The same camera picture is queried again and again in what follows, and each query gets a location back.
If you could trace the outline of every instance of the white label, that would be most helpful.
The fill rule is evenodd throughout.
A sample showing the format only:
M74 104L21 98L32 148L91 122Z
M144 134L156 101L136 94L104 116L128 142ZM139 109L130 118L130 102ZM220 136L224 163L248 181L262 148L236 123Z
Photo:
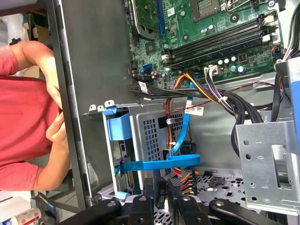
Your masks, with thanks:
M192 101L188 100L186 104L186 108L193 107ZM195 115L195 116L203 116L204 107L195 106L193 108L189 108L185 110L185 113Z
M167 13L168 13L168 17L174 15L175 14L175 8L173 7L173 8L168 9Z
M142 91L143 93L148 94L148 89L147 89L146 83L140 82L140 81L139 81L139 84L140 84L140 87L141 87L141 91Z

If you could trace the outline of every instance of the green circuit board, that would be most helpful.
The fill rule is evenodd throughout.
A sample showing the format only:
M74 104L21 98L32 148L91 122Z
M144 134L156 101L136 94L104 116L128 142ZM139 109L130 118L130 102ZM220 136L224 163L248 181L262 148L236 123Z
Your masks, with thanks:
M158 31L159 17L156 0L135 0L136 14L139 23L149 29Z
M259 4L255 7L249 3L232 12L221 11L221 8L218 12L208 10L206 11L207 14L213 14L199 19L195 18L195 13L193 13L194 1L195 0L162 0L165 25L167 27L165 37L158 32L156 40L148 41L139 39L138 42L136 42L131 33L130 24L128 24L132 46L132 58L138 63L138 71L140 73L143 70L143 65L151 63L153 65L153 71L160 74L157 79L153 80L153 84L160 88L172 89L176 79L182 72L181 70L165 71L165 66L161 58L161 52L164 49L174 49L184 46L238 24L248 22L249 20L255 19L260 14L268 14L275 10L275 8L270 8L268 6L268 1L259 1ZM211 0L205 1L207 1L205 4L198 5L200 9L213 5L213 3L210 3ZM223 0L218 2L221 7L223 3ZM238 17L237 21L233 21L233 15ZM224 58L203 62L193 66L193 70L199 70L201 73L203 67L217 65L219 60L224 60L226 58L231 59L231 57L234 56L237 60L234 62L230 60L228 64L223 64L223 75L213 77L214 81L227 80L241 75L261 74L273 71L276 58L272 56L271 49L274 45L282 46L279 32L276 39L274 38L273 40L276 41L270 41L265 45L250 48L244 52L228 55ZM244 73L232 72L232 66L243 66L246 71ZM188 87L188 83L184 83L182 87Z

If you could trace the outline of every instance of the person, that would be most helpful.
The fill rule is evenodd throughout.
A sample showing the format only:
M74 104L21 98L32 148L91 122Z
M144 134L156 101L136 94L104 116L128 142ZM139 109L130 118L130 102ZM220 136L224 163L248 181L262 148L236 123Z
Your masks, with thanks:
M38 65L45 81L10 76ZM70 157L52 50L37 41L0 47L0 190L53 190ZM45 168L26 160L50 154Z

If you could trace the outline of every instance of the cable tie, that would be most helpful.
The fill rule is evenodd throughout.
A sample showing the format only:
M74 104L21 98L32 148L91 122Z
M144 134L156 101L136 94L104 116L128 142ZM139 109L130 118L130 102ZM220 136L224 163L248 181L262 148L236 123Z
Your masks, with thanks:
M219 98L217 102L220 103L222 100L227 101L228 97L227 96L223 96L223 97Z

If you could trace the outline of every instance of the red shirt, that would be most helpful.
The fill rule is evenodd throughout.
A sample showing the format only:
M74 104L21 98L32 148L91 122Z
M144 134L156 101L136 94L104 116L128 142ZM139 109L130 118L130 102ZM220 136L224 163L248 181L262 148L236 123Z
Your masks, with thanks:
M46 130L58 113L42 80L11 77L18 62L0 47L0 190L31 190L38 166L26 160L50 153Z

